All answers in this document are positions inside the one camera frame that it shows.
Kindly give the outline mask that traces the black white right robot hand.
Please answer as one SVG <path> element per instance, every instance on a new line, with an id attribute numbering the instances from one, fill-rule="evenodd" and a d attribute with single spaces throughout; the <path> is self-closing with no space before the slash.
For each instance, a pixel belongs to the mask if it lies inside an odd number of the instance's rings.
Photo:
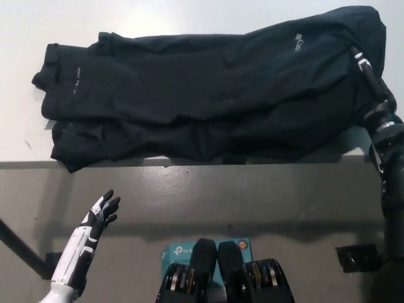
<path id="1" fill-rule="evenodd" d="M 376 133 L 392 125 L 402 124 L 402 120 L 396 115 L 396 99 L 384 80 L 376 76 L 371 63 L 362 51 L 356 46 L 351 46 L 350 51 L 372 93 L 369 111 L 363 118 L 365 128 Z"/>

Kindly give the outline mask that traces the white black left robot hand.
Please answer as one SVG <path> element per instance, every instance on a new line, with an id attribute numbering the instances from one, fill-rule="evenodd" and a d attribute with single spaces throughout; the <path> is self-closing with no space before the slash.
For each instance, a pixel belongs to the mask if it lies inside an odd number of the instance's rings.
<path id="1" fill-rule="evenodd" d="M 52 282 L 79 289 L 86 280 L 100 236 L 109 223 L 116 220 L 120 197 L 113 198 L 113 190 L 107 191 L 89 209 L 84 219 L 71 234 L 59 259 Z"/>

